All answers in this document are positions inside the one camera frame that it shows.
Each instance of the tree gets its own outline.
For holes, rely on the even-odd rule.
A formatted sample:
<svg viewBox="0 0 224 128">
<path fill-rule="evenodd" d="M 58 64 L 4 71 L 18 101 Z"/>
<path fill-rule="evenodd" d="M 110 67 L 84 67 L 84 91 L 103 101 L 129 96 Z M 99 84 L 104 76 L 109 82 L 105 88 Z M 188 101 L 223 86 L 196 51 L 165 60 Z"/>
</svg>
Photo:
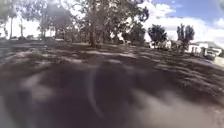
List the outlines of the tree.
<svg viewBox="0 0 224 128">
<path fill-rule="evenodd" d="M 89 40 L 92 46 L 96 42 L 105 42 L 114 35 L 113 42 L 117 42 L 118 34 L 126 32 L 130 26 L 126 23 L 128 18 L 132 21 L 136 16 L 141 21 L 148 18 L 148 10 L 137 5 L 137 0 L 80 0 L 75 5 L 80 5 L 85 15 L 84 23 L 89 30 Z"/>
<path fill-rule="evenodd" d="M 177 27 L 177 35 L 178 40 L 182 42 L 181 50 L 184 51 L 188 47 L 189 42 L 194 39 L 194 28 L 190 25 L 185 27 L 181 24 Z"/>
<path fill-rule="evenodd" d="M 161 25 L 152 25 L 152 27 L 148 29 L 148 34 L 151 40 L 154 41 L 154 45 L 158 45 L 160 42 L 167 39 L 165 28 Z"/>
<path fill-rule="evenodd" d="M 134 22 L 133 27 L 130 30 L 130 41 L 139 42 L 142 45 L 145 41 L 145 29 L 140 22 Z"/>
<path fill-rule="evenodd" d="M 46 20 L 47 5 L 52 0 L 24 0 L 20 4 L 22 18 L 27 21 L 39 21 L 41 37 L 45 37 L 48 22 Z"/>
</svg>

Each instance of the house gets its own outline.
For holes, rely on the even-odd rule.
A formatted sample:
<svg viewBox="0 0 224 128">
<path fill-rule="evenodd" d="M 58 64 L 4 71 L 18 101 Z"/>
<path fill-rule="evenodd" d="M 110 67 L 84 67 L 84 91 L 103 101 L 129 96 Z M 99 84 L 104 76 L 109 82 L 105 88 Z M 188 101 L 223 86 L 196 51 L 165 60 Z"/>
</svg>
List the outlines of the house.
<svg viewBox="0 0 224 128">
<path fill-rule="evenodd" d="M 206 49 L 208 48 L 209 46 L 206 43 L 190 43 L 185 52 L 205 55 Z"/>
</svg>

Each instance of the cloud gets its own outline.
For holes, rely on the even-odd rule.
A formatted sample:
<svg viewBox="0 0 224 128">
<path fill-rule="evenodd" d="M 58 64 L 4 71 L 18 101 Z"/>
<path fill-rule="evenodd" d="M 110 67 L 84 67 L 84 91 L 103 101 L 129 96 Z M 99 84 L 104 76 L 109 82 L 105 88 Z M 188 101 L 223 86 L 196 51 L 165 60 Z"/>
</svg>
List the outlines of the cloud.
<svg viewBox="0 0 224 128">
<path fill-rule="evenodd" d="M 224 19 L 223 19 L 223 18 L 220 18 L 219 20 L 214 21 L 214 24 L 215 24 L 217 27 L 224 28 Z"/>
</svg>

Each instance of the tree foliage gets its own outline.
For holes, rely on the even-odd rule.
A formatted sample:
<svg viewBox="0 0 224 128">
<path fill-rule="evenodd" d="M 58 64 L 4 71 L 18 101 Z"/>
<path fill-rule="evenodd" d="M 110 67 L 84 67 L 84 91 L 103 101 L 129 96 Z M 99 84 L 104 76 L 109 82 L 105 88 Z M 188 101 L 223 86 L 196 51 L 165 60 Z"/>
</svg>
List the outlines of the tree foliage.
<svg viewBox="0 0 224 128">
<path fill-rule="evenodd" d="M 189 42 L 194 39 L 194 28 L 190 25 L 184 26 L 181 24 L 177 27 L 178 40 L 182 42 L 182 50 L 186 49 Z"/>
<path fill-rule="evenodd" d="M 144 0 L 1 0 L 0 6 L 4 8 L 0 8 L 0 21 L 19 15 L 27 21 L 39 22 L 42 37 L 47 30 L 53 30 L 56 36 L 89 41 L 92 46 L 111 40 L 116 43 L 119 34 L 129 31 L 139 36 L 131 40 L 142 41 L 141 22 L 149 17 L 148 9 L 138 6 L 142 2 Z"/>
<path fill-rule="evenodd" d="M 148 29 L 148 34 L 155 45 L 167 39 L 166 30 L 161 25 L 152 25 L 152 27 Z"/>
</svg>

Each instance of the building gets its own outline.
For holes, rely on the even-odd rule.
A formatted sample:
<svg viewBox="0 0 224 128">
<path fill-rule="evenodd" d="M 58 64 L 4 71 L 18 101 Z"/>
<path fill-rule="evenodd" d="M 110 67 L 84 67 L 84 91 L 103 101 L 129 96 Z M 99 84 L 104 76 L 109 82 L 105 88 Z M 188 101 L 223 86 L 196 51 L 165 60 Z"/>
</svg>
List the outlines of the building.
<svg viewBox="0 0 224 128">
<path fill-rule="evenodd" d="M 208 48 L 209 46 L 206 43 L 190 43 L 185 52 L 205 55 Z"/>
</svg>

